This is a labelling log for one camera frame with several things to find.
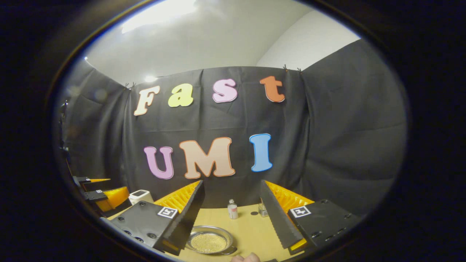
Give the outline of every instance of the orange letter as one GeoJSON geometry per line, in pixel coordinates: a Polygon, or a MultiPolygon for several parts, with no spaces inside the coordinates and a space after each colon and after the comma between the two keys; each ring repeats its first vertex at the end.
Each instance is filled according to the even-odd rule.
{"type": "Polygon", "coordinates": [[[199,144],[194,140],[188,140],[179,143],[179,147],[185,151],[187,179],[196,179],[201,177],[201,173],[196,171],[196,165],[204,173],[210,176],[213,164],[216,169],[213,175],[216,177],[226,177],[235,174],[230,163],[230,144],[231,138],[216,138],[212,141],[209,154],[202,150],[199,144]]]}
{"type": "Polygon", "coordinates": [[[277,86],[281,86],[281,81],[276,81],[275,76],[267,76],[261,79],[260,83],[265,85],[265,95],[270,101],[283,102],[285,100],[285,95],[278,93],[277,86]]]}
{"type": "Polygon", "coordinates": [[[134,115],[140,116],[147,113],[147,108],[145,107],[145,104],[147,103],[147,106],[150,106],[152,104],[152,100],[154,100],[154,94],[158,94],[159,91],[159,86],[154,86],[148,89],[141,90],[139,92],[139,102],[137,103],[137,108],[136,111],[134,111],[134,115]]]}

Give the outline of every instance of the black fabric backdrop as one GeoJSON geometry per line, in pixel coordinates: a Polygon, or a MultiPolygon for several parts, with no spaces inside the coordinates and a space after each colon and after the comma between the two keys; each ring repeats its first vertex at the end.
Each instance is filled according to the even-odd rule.
{"type": "MultiPolygon", "coordinates": [[[[195,140],[208,153],[212,141],[232,139],[230,161],[236,173],[206,177],[205,208],[258,203],[262,179],[313,200],[327,198],[365,214],[389,189],[400,167],[406,119],[401,84],[367,43],[358,40],[325,57],[302,74],[296,70],[226,67],[160,77],[130,89],[95,70],[86,61],[75,66],[65,83],[69,97],[63,127],[73,175],[112,178],[131,192],[149,190],[156,200],[188,185],[185,154],[179,143],[195,140]],[[267,99],[259,80],[275,76],[286,99],[267,99]],[[238,97],[228,103],[212,99],[220,79],[236,82],[238,97]],[[171,90],[193,85],[187,107],[168,105],[171,90]],[[139,91],[160,86],[147,113],[134,116],[139,91]],[[249,137],[268,133],[273,167],[253,172],[254,146],[249,137]],[[159,179],[147,163],[144,147],[173,148],[174,176],[159,179]]],[[[164,159],[156,154],[165,170],[164,159]]]]}

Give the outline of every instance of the silver dish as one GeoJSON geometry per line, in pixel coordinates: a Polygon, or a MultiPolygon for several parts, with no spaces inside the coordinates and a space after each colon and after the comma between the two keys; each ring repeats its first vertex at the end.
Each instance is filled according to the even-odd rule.
{"type": "Polygon", "coordinates": [[[197,253],[201,254],[208,254],[208,255],[229,255],[234,253],[236,250],[238,250],[236,247],[233,246],[233,236],[226,230],[218,227],[212,227],[212,226],[196,226],[192,228],[191,234],[189,236],[188,242],[186,243],[186,247],[192,251],[195,251],[197,253]],[[225,248],[219,252],[214,252],[214,253],[206,253],[199,251],[195,248],[192,247],[191,245],[191,240],[193,237],[199,235],[199,234],[213,234],[222,237],[226,241],[225,248]]]}

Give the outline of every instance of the blue letter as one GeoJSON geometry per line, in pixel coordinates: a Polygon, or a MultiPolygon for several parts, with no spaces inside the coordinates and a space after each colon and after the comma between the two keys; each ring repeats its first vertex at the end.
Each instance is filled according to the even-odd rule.
{"type": "Polygon", "coordinates": [[[268,160],[268,141],[269,134],[252,135],[249,141],[254,145],[254,166],[251,168],[254,172],[261,172],[272,168],[272,163],[268,160]]]}

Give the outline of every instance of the table surface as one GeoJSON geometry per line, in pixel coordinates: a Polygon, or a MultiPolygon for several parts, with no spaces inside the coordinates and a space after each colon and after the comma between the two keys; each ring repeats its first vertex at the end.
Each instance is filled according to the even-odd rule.
{"type": "Polygon", "coordinates": [[[254,252],[261,261],[269,261],[272,259],[283,261],[303,253],[300,252],[295,255],[290,255],[288,249],[284,249],[281,246],[280,240],[270,221],[270,217],[262,217],[260,214],[251,215],[251,212],[254,211],[258,211],[257,204],[238,207],[238,218],[230,219],[227,208],[201,208],[199,210],[194,226],[214,226],[230,232],[234,238],[233,245],[238,248],[233,254],[205,255],[196,253],[187,248],[181,250],[179,256],[169,253],[166,254],[187,262],[230,262],[231,258],[236,255],[246,257],[251,252],[254,252]]]}

